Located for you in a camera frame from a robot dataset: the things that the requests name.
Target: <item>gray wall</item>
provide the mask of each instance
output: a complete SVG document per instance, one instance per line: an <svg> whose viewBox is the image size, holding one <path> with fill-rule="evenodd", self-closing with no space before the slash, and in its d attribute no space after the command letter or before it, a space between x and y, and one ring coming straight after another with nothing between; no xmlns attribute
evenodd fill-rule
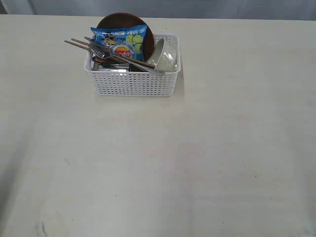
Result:
<svg viewBox="0 0 316 237"><path fill-rule="evenodd" d="M316 20L316 0L1 0L8 13Z"/></svg>

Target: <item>basket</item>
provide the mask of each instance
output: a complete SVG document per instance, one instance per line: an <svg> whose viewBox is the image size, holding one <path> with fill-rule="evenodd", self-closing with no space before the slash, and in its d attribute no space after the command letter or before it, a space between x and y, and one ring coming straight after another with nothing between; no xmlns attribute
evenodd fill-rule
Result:
<svg viewBox="0 0 316 237"><path fill-rule="evenodd" d="M158 77L147 72L104 72L92 71L92 53L88 53L84 69L100 95L168 97L173 94L177 76L181 70L179 38L175 34L155 34L155 43L165 38L177 51L177 66L173 73Z"/></svg>

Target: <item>white bowl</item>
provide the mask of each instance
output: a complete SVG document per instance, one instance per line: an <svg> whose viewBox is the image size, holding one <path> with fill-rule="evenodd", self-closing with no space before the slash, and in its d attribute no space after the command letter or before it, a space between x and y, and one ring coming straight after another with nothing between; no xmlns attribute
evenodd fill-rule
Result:
<svg viewBox="0 0 316 237"><path fill-rule="evenodd" d="M177 63L176 49L165 38L161 38L156 43L154 52L147 63L155 65L157 70L172 73Z"/></svg>

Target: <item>perforated basket wall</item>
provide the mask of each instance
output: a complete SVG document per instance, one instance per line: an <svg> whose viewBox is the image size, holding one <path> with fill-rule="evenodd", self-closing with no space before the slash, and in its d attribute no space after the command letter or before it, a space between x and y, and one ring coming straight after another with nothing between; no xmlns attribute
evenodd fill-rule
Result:
<svg viewBox="0 0 316 237"><path fill-rule="evenodd" d="M166 73L157 77L143 72L103 72L91 70L92 54L88 53L84 69L100 95L110 96L144 96L144 97L166 97L173 94L177 76L181 70L179 38L174 34L155 34L155 42L165 38L177 50L177 67L173 73Z"/></svg>

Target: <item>chip bag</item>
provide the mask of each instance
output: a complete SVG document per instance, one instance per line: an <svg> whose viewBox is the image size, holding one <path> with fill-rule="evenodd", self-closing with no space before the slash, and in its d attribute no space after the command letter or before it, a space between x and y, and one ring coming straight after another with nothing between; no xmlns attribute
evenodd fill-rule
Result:
<svg viewBox="0 0 316 237"><path fill-rule="evenodd" d="M147 31L146 24L120 29L91 27L91 30L98 44L122 56L144 61L143 41Z"/></svg>

